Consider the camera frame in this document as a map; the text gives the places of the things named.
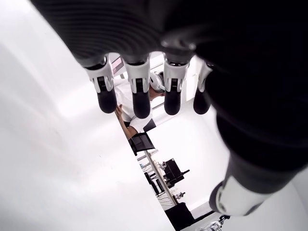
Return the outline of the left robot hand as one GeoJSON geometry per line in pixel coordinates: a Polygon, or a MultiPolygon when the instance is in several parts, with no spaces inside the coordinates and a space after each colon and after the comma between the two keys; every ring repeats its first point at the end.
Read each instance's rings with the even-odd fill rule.
{"type": "Polygon", "coordinates": [[[165,112],[180,109],[193,56],[203,60],[193,108],[213,106],[230,151],[210,207],[247,216],[308,165],[305,0],[35,0],[86,70],[100,109],[117,106],[108,54],[126,64],[133,109],[150,113],[151,52],[164,54],[165,112]]]}

